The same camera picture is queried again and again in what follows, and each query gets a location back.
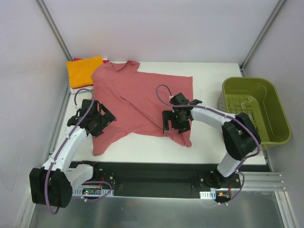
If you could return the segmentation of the salmon pink polo shirt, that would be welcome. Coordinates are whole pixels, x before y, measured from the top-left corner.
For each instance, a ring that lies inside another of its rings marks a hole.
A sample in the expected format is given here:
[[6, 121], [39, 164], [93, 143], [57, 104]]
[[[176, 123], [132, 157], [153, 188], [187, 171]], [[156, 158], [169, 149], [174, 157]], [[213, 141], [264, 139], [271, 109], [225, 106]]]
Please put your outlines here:
[[116, 121], [93, 139], [93, 155], [102, 155], [114, 142], [130, 133], [168, 137], [181, 146], [191, 147], [190, 133], [176, 130], [163, 133], [162, 112], [170, 108], [169, 96], [183, 93], [193, 99], [193, 78], [139, 72], [139, 62], [106, 63], [92, 74], [95, 100], [102, 103]]

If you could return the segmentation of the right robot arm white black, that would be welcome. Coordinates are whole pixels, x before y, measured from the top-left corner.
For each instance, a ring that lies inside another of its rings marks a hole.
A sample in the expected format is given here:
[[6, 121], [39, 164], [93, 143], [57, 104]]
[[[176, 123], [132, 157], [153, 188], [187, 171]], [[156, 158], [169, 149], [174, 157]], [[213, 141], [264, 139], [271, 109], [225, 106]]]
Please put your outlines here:
[[204, 183], [219, 189], [228, 185], [232, 175], [242, 166], [250, 153], [261, 149], [261, 139], [248, 114], [229, 114], [204, 106], [200, 100], [189, 101], [179, 93], [172, 96], [170, 111], [162, 112], [163, 132], [170, 128], [179, 134], [190, 130], [192, 121], [202, 122], [219, 130], [224, 139], [226, 155], [217, 168], [204, 178]]

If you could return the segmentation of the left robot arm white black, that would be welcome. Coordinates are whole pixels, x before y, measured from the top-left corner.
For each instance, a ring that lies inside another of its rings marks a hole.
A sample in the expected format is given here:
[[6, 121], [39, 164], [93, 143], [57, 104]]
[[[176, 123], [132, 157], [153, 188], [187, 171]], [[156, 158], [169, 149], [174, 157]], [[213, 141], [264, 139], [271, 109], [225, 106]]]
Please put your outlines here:
[[76, 114], [67, 121], [66, 132], [59, 146], [42, 165], [29, 174], [32, 202], [35, 204], [65, 208], [73, 191], [84, 182], [95, 185], [100, 172], [89, 164], [80, 164], [69, 171], [78, 148], [90, 135], [98, 137], [116, 117], [99, 101], [84, 99]]

